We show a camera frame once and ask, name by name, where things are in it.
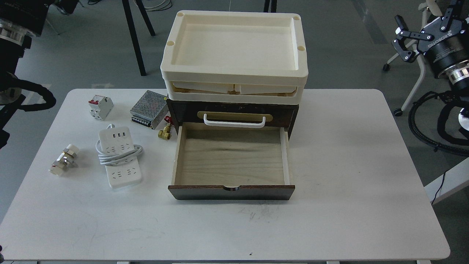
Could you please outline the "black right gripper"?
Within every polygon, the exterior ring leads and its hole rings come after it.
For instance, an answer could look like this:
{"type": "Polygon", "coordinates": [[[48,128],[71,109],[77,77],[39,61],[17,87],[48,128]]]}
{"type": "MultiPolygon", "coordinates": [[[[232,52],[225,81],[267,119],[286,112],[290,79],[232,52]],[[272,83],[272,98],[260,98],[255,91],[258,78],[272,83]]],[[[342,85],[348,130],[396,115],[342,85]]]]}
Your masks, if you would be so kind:
{"type": "Polygon", "coordinates": [[[429,65],[455,65],[468,59],[468,23],[459,18],[464,0],[451,0],[441,19],[411,32],[400,15],[394,18],[398,29],[392,46],[404,62],[414,62],[422,53],[429,65]],[[415,40],[418,51],[408,50],[405,40],[415,40]]]}

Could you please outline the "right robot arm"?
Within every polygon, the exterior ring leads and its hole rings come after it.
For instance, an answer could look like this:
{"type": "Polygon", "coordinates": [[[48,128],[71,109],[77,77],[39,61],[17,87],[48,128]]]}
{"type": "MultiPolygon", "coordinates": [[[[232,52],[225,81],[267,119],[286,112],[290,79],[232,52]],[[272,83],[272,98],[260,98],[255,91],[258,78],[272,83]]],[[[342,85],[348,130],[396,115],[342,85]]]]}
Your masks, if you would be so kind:
{"type": "Polygon", "coordinates": [[[423,55],[435,78],[448,78],[461,95],[468,89],[468,23],[461,19],[463,1],[452,0],[445,13],[423,27],[409,31],[400,15],[394,18],[399,30],[392,46],[404,62],[423,55]]]}

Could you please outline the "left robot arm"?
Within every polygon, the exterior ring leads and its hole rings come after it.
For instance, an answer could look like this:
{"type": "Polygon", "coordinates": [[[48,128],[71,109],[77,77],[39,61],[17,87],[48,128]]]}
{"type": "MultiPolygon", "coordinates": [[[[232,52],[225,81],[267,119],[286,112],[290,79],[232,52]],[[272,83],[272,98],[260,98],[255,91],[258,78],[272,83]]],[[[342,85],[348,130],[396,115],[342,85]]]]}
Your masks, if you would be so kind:
{"type": "Polygon", "coordinates": [[[10,134],[4,130],[17,110],[48,110],[56,99],[47,88],[34,82],[20,80],[16,75],[19,58],[31,47],[32,37],[40,36],[52,0],[2,0],[1,2],[1,146],[7,144],[10,134]],[[24,104],[22,90],[39,94],[43,103],[24,104]]]}

